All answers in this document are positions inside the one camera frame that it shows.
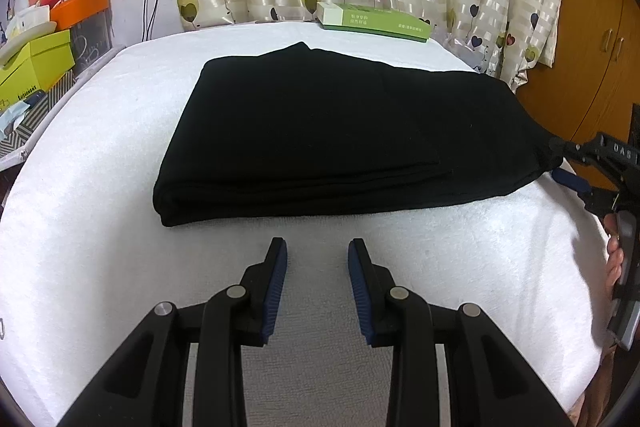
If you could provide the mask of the person's right hand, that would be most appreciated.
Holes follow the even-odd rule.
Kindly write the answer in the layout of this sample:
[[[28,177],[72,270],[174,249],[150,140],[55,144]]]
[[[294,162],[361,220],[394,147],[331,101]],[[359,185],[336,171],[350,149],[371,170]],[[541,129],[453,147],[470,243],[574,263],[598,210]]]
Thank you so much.
[[[605,291],[608,299],[613,299],[614,286],[622,276],[623,261],[625,254],[620,246],[620,236],[618,235],[617,216],[609,213],[603,220],[606,233],[608,233],[608,243],[606,253],[608,260],[605,265]]]

